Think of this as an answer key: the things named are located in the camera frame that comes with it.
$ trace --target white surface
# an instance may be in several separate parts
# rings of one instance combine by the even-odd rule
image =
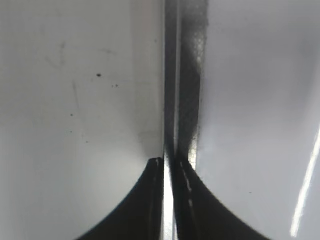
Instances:
[[[161,27],[160,0],[0,1],[0,239],[79,237],[162,154]]]
[[[319,1],[209,1],[197,171],[274,240],[320,239],[319,23]]]

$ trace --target glossy panel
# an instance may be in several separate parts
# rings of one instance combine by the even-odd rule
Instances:
[[[320,238],[319,23],[319,1],[209,1],[197,173],[275,240]]]
[[[0,239],[72,240],[162,155],[160,0],[0,1]]]

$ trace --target smudge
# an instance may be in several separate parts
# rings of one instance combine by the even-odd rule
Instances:
[[[112,51],[112,50],[110,50],[108,48],[102,48],[99,51],[103,52],[103,53],[106,53],[107,55],[114,56],[114,57],[118,55],[118,53],[116,51]]]

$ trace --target curved black edge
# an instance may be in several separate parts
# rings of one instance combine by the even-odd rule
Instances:
[[[267,240],[213,196],[181,153],[172,166],[172,181],[180,240]]]
[[[164,161],[150,159],[140,179],[119,206],[78,240],[159,240]]]

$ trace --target scratch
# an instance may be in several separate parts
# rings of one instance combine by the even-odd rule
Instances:
[[[75,80],[72,80],[72,89],[73,89],[73,95],[75,99],[75,104],[78,112],[80,111],[80,104],[79,104],[79,98],[78,98],[78,90],[77,90],[77,84]]]
[[[50,57],[46,56],[44,58],[44,60],[51,66],[53,67],[54,69],[59,69],[60,67],[58,65],[56,65],[51,59]]]
[[[65,48],[66,48],[66,41],[63,41],[63,42],[60,44],[60,50],[59,50],[59,55],[60,55],[60,67],[63,67],[64,65],[66,65]]]

